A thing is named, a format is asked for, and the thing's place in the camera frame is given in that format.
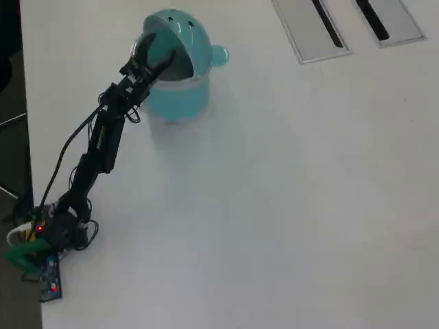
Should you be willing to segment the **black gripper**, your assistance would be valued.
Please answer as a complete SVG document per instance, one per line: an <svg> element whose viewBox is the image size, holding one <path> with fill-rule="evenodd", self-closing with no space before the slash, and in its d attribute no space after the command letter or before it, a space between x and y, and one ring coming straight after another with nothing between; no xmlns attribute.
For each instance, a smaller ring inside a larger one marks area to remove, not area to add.
<svg viewBox="0 0 439 329"><path fill-rule="evenodd" d="M156 39L156 33L142 34L137 40L137 62L132 65L132 77L134 89L150 89L154 80L172 66L177 52L172 50L168 59L150 67L148 62L149 51Z"/></svg>

